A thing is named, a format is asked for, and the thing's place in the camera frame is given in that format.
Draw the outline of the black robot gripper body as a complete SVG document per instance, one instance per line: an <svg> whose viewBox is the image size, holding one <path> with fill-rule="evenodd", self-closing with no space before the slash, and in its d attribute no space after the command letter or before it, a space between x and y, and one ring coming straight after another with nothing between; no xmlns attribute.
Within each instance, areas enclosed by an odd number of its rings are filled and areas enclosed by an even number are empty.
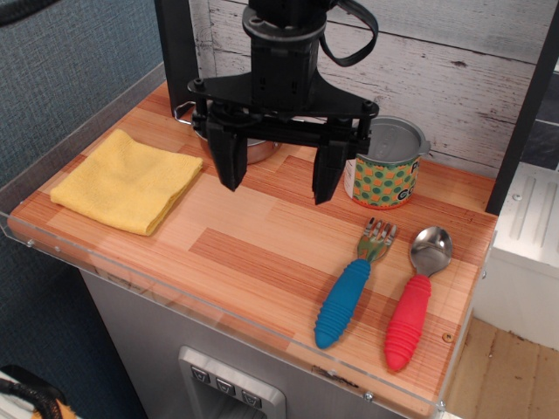
<svg viewBox="0 0 559 419"><path fill-rule="evenodd" d="M339 141L352 151L369 146L369 129L378 114L371 100L329 84L317 70L318 44L285 46L252 43L248 73L194 79L195 131L319 147Z"/></svg>

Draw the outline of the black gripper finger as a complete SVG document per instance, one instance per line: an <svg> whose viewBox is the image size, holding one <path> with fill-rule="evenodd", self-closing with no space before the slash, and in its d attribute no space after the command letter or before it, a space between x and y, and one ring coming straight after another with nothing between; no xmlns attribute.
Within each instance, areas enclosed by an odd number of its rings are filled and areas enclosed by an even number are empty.
<svg viewBox="0 0 559 419"><path fill-rule="evenodd" d="M349 143L345 141L328 141L318 147L312 183L316 205L332 199L349 158L349 150Z"/></svg>
<svg viewBox="0 0 559 419"><path fill-rule="evenodd" d="M215 120L206 123L207 140L220 182L235 191L242 182L248 165L248 140L234 128Z"/></svg>

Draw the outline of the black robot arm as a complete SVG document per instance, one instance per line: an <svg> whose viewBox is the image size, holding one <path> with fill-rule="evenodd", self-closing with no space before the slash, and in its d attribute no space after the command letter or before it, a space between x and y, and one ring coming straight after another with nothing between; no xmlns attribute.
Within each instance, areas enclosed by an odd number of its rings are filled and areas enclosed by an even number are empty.
<svg viewBox="0 0 559 419"><path fill-rule="evenodd" d="M189 83L196 99L192 126L228 189L245 176L250 139L315 147L318 204L332 198L346 161L368 150L378 105L330 85L317 68L318 53L332 53L325 29L334 7L378 35L374 15L355 1L251 1L242 16L251 70Z"/></svg>

